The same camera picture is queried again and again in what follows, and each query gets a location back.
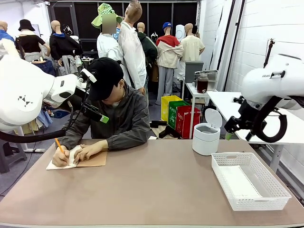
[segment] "white basket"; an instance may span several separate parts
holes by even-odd
[[[212,168],[233,210],[282,210],[291,198],[253,153],[213,153]]]

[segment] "green bucket hat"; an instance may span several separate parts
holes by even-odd
[[[98,11],[98,16],[91,23],[95,28],[100,28],[100,25],[103,23],[103,14],[109,14],[109,13],[115,14],[115,11],[107,3],[102,3],[98,7],[97,11]],[[117,22],[122,21],[121,17],[116,15],[116,21]]]

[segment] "yellow bin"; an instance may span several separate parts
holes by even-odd
[[[169,102],[170,101],[182,101],[178,96],[162,96],[161,97],[161,120],[168,122],[169,114]]]

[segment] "beige table top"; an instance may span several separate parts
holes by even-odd
[[[211,157],[195,153],[191,145],[192,140],[149,140],[108,153],[104,167],[47,171],[52,145],[0,202],[0,222],[158,228],[304,224],[304,208],[295,197],[282,211],[234,212]],[[221,140],[218,150],[254,152],[240,140]]]

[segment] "blue cap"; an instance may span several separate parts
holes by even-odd
[[[166,27],[172,28],[171,22],[166,22],[166,23],[164,23],[164,25],[162,26],[162,30],[163,30],[164,28],[166,28]]]

